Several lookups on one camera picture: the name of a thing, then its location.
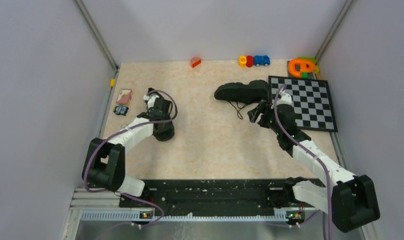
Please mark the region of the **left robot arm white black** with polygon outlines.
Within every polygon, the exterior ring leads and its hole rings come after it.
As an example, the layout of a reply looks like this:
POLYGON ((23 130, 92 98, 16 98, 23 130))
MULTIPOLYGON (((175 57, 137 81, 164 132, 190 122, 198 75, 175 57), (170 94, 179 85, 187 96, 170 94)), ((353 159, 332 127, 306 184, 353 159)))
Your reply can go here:
POLYGON ((86 184, 113 193, 131 195, 139 207, 150 201, 145 182, 125 173, 126 153, 149 137, 165 142, 174 137, 175 129, 171 111, 176 107, 172 100, 159 96, 146 98, 147 111, 140 113, 132 123, 117 133, 90 141, 83 166, 82 179, 86 184))

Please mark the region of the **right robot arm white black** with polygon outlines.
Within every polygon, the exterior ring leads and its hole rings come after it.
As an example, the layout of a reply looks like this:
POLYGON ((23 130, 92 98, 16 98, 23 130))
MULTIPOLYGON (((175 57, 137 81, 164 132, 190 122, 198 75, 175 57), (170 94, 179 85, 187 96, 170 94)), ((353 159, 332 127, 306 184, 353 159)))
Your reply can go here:
POLYGON ((321 210, 328 223, 348 233, 377 221, 381 212, 373 180, 356 175, 334 162, 296 124, 296 113, 283 99, 272 104, 262 100, 247 113, 250 122, 272 130, 278 144, 293 159, 301 162, 324 184, 320 187, 303 178, 296 179, 283 192, 289 206, 308 203, 321 210))

